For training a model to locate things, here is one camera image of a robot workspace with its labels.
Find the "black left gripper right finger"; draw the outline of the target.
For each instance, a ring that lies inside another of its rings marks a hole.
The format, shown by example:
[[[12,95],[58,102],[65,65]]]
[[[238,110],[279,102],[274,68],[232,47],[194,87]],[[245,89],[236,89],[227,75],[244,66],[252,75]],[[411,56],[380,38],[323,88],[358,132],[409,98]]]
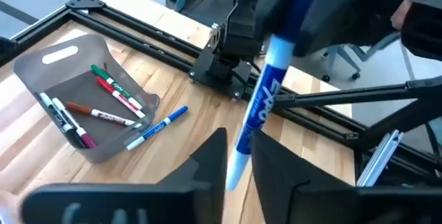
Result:
[[[251,141],[253,176],[266,223],[441,224],[437,187],[355,187],[262,131]]]

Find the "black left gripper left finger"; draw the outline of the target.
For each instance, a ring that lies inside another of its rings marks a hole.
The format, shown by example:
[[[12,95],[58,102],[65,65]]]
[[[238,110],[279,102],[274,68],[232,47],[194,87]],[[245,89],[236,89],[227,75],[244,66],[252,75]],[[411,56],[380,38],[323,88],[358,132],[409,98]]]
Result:
[[[227,131],[216,129],[156,184],[55,183],[22,201],[24,223],[221,223]]]

